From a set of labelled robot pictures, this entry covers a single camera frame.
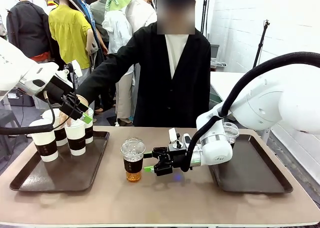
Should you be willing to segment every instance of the white table top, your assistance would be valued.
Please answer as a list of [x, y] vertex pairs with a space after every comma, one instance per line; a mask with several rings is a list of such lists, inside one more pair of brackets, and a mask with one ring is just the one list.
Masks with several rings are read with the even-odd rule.
[[210, 84], [218, 96], [224, 101], [244, 74], [245, 73], [212, 71], [210, 75]]

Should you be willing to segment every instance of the white wall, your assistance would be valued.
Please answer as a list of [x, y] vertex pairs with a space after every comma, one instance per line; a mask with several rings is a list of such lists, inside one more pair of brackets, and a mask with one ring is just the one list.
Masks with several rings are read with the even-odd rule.
[[[210, 42], [220, 45], [217, 59], [227, 63], [225, 71], [245, 73], [253, 66], [268, 19], [260, 63], [290, 52], [320, 53], [319, 11], [319, 0], [215, 0]], [[272, 131], [320, 183], [320, 136], [297, 132], [283, 122]]]

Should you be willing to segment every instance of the paper cup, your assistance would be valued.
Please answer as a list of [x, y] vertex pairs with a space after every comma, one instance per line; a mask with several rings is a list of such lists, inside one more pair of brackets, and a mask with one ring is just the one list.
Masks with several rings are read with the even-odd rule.
[[[58, 108], [56, 108], [56, 109], [53, 109], [53, 112], [54, 112], [54, 118], [55, 118], [53, 127], [57, 127], [59, 125], [60, 110]], [[51, 110], [50, 109], [46, 110], [42, 114], [42, 118], [52, 120]], [[55, 135], [56, 145], [58, 147], [63, 146], [68, 143], [66, 130], [63, 125], [54, 130], [54, 135]]]
[[74, 156], [81, 156], [86, 152], [85, 123], [82, 120], [71, 120], [71, 125], [64, 124], [70, 152]]
[[[50, 119], [38, 119], [32, 122], [29, 127], [48, 125]], [[35, 147], [44, 162], [52, 162], [58, 158], [58, 150], [54, 131], [31, 134]]]
[[[93, 119], [94, 117], [94, 110], [89, 108], [88, 109], [89, 117]], [[85, 143], [89, 144], [94, 141], [94, 126], [93, 122], [91, 121], [89, 124], [84, 123], [84, 131], [85, 131]]]

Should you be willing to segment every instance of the plastic cup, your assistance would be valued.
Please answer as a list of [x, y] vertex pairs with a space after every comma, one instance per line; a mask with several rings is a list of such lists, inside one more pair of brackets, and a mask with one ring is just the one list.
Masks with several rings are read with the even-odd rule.
[[[53, 127], [57, 127], [59, 125], [60, 110], [58, 108], [55, 108], [55, 109], [53, 109], [53, 112], [54, 112], [54, 119], [55, 119]], [[42, 114], [42, 118], [52, 120], [51, 110], [50, 109], [46, 110]], [[66, 130], [63, 125], [54, 130], [54, 135], [55, 135], [56, 145], [58, 147], [64, 146], [65, 144], [68, 143]]]
[[223, 129], [226, 135], [226, 139], [231, 144], [231, 147], [234, 148], [237, 137], [239, 136], [238, 127], [231, 122], [224, 122]]
[[[89, 117], [93, 119], [94, 110], [88, 109]], [[84, 131], [85, 131], [85, 143], [89, 144], [94, 141], [94, 123], [91, 121], [89, 124], [84, 123]]]
[[129, 182], [138, 182], [141, 179], [141, 170], [146, 146], [141, 139], [127, 139], [121, 146], [126, 179]]
[[86, 152], [85, 123], [82, 120], [71, 120], [70, 126], [64, 124], [70, 152], [73, 156], [81, 156]]
[[[29, 127], [48, 125], [50, 119], [38, 119], [32, 122]], [[31, 134], [34, 145], [39, 152], [43, 162], [52, 162], [58, 158], [57, 143], [54, 131]]]

